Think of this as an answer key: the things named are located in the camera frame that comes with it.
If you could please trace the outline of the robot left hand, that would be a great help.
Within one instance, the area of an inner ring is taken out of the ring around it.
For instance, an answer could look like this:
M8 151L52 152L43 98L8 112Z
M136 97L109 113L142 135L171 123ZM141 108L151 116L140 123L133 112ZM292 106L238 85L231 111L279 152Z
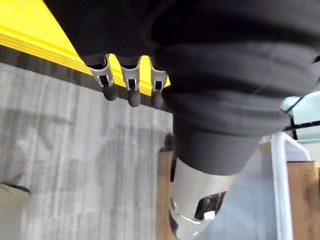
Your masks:
M47 0L104 96L115 98L107 56L127 89L151 58L153 86L173 115L176 160L169 223L195 238L218 214L264 136L283 130L285 98L318 82L317 0Z

